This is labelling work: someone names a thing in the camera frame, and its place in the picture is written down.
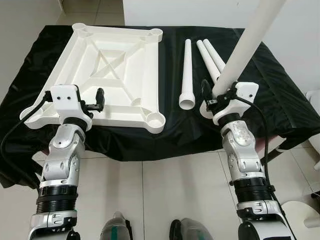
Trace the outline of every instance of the black tablecloth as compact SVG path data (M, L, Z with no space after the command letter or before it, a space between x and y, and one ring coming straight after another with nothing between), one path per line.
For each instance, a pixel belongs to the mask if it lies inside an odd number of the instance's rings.
M219 127L199 113L203 101L201 81L210 79L210 75L196 42L209 39L227 62L243 29L195 26L157 28L163 30L158 50L159 111L166 118L163 132L151 134L144 128L93 126L86 133L87 150L100 152L119 161L152 161L222 148ZM72 33L71 26L46 26L42 30L0 106L0 139L18 122L20 112L34 103ZM192 42L193 91L196 103L192 110L185 111L179 108L178 99L182 85L184 43L187 38ZM263 43L239 81L259 84L254 102L266 116L269 135L286 138L281 148L290 149L320 133L320 117ZM264 135L261 118L254 108L247 110L243 119L256 137ZM25 125L21 126L11 135L5 147L10 160L25 172L34 175L35 164L31 157L34 153L47 149L57 127L46 125L32 130ZM4 187L23 184L21 176L3 159L0 173L0 181Z

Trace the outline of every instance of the white plastic pipe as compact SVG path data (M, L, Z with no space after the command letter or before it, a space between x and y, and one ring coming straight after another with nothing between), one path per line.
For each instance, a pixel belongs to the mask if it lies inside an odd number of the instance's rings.
M212 78L213 83L217 84L217 79L220 76L219 69L217 68L215 62L213 61L210 54L208 53L204 43L201 40L198 40L196 42L196 45L198 46L202 59L205 63L206 68L208 69L208 72Z
M215 50L214 46L211 45L208 39L203 40L203 44L213 59L216 67L219 69L219 72L222 73L226 66L225 62L222 60L219 53Z
M179 106L184 110L193 109L195 106L195 95L193 91L192 80L192 53L190 39L185 40L184 45L182 90L181 95L179 97Z
M308 229L319 228L320 227L320 216L307 218L306 220L304 220L303 223Z
M226 63L218 83L213 87L214 96L224 94L231 84L238 80L285 2L286 0L260 0L253 18Z

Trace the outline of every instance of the white wall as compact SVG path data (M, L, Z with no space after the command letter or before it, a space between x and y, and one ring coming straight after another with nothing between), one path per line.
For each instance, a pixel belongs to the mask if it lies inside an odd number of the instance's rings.
M0 0L0 103L43 27L60 14L58 0Z
M258 0L123 0L128 26L245 28L258 4ZM320 89L319 16L320 0L288 0L263 39L303 93Z

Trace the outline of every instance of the white plastic tray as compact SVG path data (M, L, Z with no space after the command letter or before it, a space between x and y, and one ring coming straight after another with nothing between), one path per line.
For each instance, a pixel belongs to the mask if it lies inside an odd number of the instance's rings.
M20 114L22 119L42 99L45 91L58 84L77 85L87 104L94 104L98 88L103 88L105 106L93 111L93 125L145 128L157 134L166 118L158 107L158 42L161 29L139 30L72 25L73 35L51 72L38 98ZM59 124L52 102L25 124L39 129Z

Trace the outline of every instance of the pvc pipe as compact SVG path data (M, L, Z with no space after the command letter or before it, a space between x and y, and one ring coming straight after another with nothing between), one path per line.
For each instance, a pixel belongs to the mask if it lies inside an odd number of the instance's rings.
M320 227L320 216L307 218L303 223L308 229L318 228Z
M249 26L226 63L219 82L213 87L215 97L224 94L238 80L285 2L286 0L260 0Z
M208 39L203 40L203 44L206 50L209 52L211 58L213 59L216 67L219 69L219 72L222 73L226 64L220 57L219 53L215 50L214 46L211 45Z
M192 53L191 40L185 40L184 45L184 63L183 63L183 77L182 90L179 97L179 106L184 110L193 109L195 106L195 95L193 91L192 80Z
M215 62L213 61L210 54L208 53L204 43L201 40L198 40L196 42L196 45L198 46L202 59L205 63L206 68L209 71L209 74L212 78L213 83L217 84L217 79L220 76L219 69L217 68Z

